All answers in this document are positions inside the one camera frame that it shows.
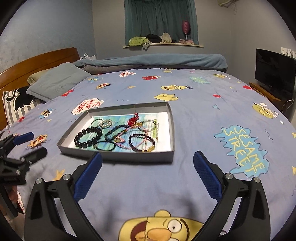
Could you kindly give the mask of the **person's left hand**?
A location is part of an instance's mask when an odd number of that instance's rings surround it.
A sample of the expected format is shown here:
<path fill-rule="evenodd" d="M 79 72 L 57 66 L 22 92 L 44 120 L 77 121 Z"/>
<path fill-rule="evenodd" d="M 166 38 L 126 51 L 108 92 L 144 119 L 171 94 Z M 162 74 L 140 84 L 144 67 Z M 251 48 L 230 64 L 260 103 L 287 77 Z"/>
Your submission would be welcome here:
<path fill-rule="evenodd" d="M 18 202 L 18 187 L 17 186 L 8 186 L 6 187 L 9 199 L 13 205 L 16 205 Z"/>

